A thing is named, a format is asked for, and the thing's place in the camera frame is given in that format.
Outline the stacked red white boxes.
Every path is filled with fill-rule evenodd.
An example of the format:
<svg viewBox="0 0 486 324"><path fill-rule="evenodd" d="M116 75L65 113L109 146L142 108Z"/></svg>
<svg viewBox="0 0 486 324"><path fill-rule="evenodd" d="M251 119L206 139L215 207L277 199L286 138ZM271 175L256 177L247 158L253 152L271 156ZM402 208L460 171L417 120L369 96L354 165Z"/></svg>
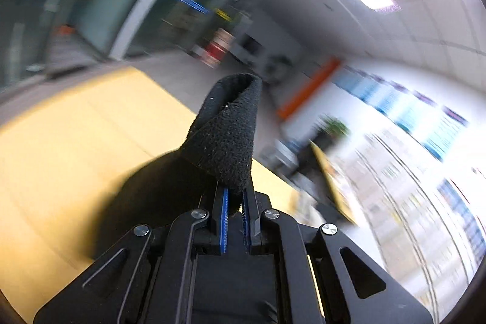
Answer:
<svg viewBox="0 0 486 324"><path fill-rule="evenodd" d="M198 39L193 46L192 54L207 66L216 68L228 53L233 40L234 35L218 28Z"/></svg>

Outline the black fleece jacket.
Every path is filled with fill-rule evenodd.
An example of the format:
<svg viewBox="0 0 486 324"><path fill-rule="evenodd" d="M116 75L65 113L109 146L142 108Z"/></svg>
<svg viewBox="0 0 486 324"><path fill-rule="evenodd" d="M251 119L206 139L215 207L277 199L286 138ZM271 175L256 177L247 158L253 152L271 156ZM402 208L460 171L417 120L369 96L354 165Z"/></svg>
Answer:
<svg viewBox="0 0 486 324"><path fill-rule="evenodd" d="M238 211L251 184L262 80L250 73L223 77L207 94L184 143L127 178L96 224L92 258L99 258L133 227L158 228L193 210L222 184L228 211Z"/></svg>

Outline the green potted plant on cabinet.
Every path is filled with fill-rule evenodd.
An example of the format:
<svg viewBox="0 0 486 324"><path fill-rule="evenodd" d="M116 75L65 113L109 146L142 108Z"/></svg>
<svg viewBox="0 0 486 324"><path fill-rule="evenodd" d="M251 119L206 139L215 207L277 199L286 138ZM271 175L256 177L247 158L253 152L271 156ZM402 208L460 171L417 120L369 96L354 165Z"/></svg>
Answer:
<svg viewBox="0 0 486 324"><path fill-rule="evenodd" d="M321 121L323 130L335 140L343 138L349 134L346 124L338 118L324 116Z"/></svg>

